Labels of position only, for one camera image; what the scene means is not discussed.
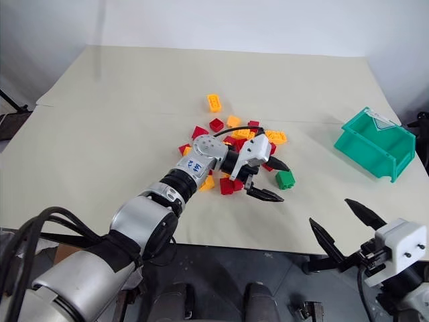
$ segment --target teal plastic bin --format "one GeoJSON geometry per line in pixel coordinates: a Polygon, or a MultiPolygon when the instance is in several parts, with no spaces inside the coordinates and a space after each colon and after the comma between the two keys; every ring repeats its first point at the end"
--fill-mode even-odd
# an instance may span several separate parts
{"type": "Polygon", "coordinates": [[[377,178],[395,182],[416,154],[416,137],[366,107],[343,125],[334,145],[377,178]]]}

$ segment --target table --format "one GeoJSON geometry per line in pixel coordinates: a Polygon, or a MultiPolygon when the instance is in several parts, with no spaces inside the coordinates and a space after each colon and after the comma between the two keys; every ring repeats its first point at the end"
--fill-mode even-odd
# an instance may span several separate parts
{"type": "MultiPolygon", "coordinates": [[[[403,217],[429,225],[423,202],[429,178],[418,158],[392,184],[333,147],[341,124],[364,106],[398,122],[365,59],[88,47],[2,153],[1,226],[18,227],[44,207],[60,205],[106,233],[121,204],[180,159],[177,147],[193,127],[208,127],[214,118],[208,93],[223,102],[217,117],[233,113],[286,132],[289,142],[276,156],[292,169],[296,185],[279,191],[274,173],[261,169],[257,186],[279,193],[284,203],[244,192],[222,196],[219,185],[197,192],[180,218],[178,242],[323,254],[312,217],[350,254],[373,231],[344,198],[386,221],[403,217]]],[[[50,224],[46,231],[68,232],[50,224]]]]}

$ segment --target orange toy block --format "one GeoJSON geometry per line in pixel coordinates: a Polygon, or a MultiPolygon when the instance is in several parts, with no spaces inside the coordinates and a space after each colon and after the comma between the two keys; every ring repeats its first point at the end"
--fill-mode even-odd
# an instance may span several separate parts
{"type": "Polygon", "coordinates": [[[250,129],[236,129],[233,131],[231,136],[235,139],[247,139],[250,136],[250,133],[250,129]]]}
{"type": "Polygon", "coordinates": [[[208,107],[210,112],[216,113],[222,111],[221,100],[216,94],[207,95],[208,107]]]}
{"type": "Polygon", "coordinates": [[[202,186],[200,187],[200,191],[207,191],[215,187],[215,181],[213,180],[213,176],[207,176],[207,179],[204,181],[202,186]]]}
{"type": "Polygon", "coordinates": [[[239,117],[234,115],[228,116],[228,120],[227,120],[228,127],[237,127],[240,125],[240,123],[241,123],[241,120],[239,119],[239,117]]]}
{"type": "Polygon", "coordinates": [[[267,136],[270,143],[283,144],[283,143],[286,143],[288,141],[286,134],[284,132],[281,132],[281,131],[267,130],[267,131],[265,131],[265,135],[267,136]]]}
{"type": "Polygon", "coordinates": [[[183,151],[183,156],[187,155],[192,150],[192,146],[185,147],[185,150],[183,151]]]}

